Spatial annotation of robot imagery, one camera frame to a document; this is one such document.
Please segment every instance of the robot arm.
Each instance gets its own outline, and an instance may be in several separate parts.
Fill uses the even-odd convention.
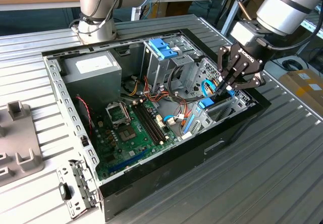
[[[222,82],[218,87],[218,93],[224,88],[254,88],[265,84],[260,74],[265,62],[277,50],[293,49],[310,41],[321,27],[323,12],[316,32],[314,31],[307,41],[287,47],[275,47],[272,43],[279,37],[292,34],[320,1],[265,0],[257,11],[256,21],[238,22],[231,31],[238,43],[219,49],[218,70]],[[237,82],[240,76],[251,74],[253,77],[249,82]]]
[[[73,29],[85,44],[115,39],[113,9],[139,7],[149,0],[80,0],[81,18]]]

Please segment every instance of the ram slot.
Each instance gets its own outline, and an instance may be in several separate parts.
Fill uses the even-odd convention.
[[[147,108],[145,108],[143,105],[141,105],[139,107],[139,110],[145,115],[145,117],[149,120],[149,122],[151,123],[151,126],[154,128],[154,131],[157,133],[157,135],[159,136],[159,140],[160,141],[165,141],[166,138],[163,134],[163,132],[160,130],[159,126],[157,125],[157,123],[151,118],[150,114],[147,111]]]
[[[147,109],[143,105],[134,107],[133,111],[139,118],[141,124],[144,126],[155,145],[159,145],[161,141],[166,140],[164,134],[159,129],[156,122],[150,117]]]

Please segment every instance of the metal workbench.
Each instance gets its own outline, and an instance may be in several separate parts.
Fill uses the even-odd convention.
[[[188,28],[212,50],[229,43],[194,15],[117,24],[122,37]],[[56,168],[77,159],[40,52],[76,46],[69,29],[0,37],[0,107],[22,100],[45,162],[0,187],[0,223],[70,223]],[[323,218],[323,131],[319,117],[274,79],[259,91],[271,107],[237,142],[125,210],[112,223],[316,223]],[[102,223],[100,210],[75,223]]]
[[[319,20],[319,13],[317,11],[312,11],[308,15],[308,17],[302,22],[301,26],[309,30],[310,32],[313,32],[317,27],[318,20]],[[323,26],[321,27],[317,36],[323,39]]]

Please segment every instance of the red cable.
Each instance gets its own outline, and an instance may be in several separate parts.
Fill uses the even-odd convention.
[[[87,107],[87,103],[85,103],[85,101],[84,101],[81,97],[76,96],[76,98],[77,98],[78,100],[80,100],[80,101],[84,104],[84,106],[85,106],[85,108],[86,108],[87,116],[89,117],[90,137],[91,137],[91,136],[92,136],[92,125],[91,125],[91,116],[90,116],[89,108]]]

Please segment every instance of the expansion slot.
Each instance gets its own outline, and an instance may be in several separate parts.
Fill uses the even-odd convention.
[[[133,112],[139,118],[141,124],[144,126],[155,145],[163,144],[163,142],[166,141],[163,132],[160,130],[156,122],[151,118],[144,105],[140,104],[134,106]]]
[[[141,153],[137,154],[136,156],[133,156],[132,158],[111,167],[109,169],[109,172],[112,173],[114,171],[118,171],[118,170],[123,169],[124,167],[129,166],[129,165],[133,164],[134,162],[142,159],[145,156],[146,151],[147,151],[147,149],[142,151]]]

